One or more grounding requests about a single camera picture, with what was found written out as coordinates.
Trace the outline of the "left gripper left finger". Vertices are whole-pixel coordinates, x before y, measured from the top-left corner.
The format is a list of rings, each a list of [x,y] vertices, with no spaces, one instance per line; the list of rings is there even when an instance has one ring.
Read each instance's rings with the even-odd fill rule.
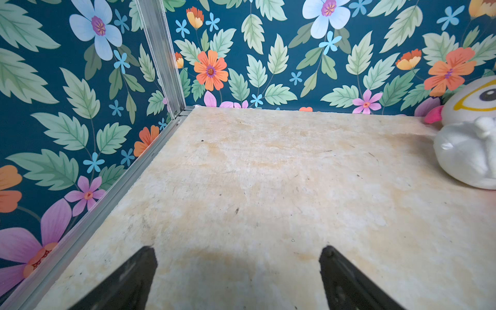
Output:
[[[154,248],[144,246],[71,308],[145,309],[157,267]]]

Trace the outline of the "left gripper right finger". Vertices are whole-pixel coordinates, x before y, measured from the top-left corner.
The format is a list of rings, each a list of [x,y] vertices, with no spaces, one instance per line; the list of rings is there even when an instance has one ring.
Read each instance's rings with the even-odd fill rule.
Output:
[[[319,263],[330,309],[404,309],[333,246],[322,250]]]

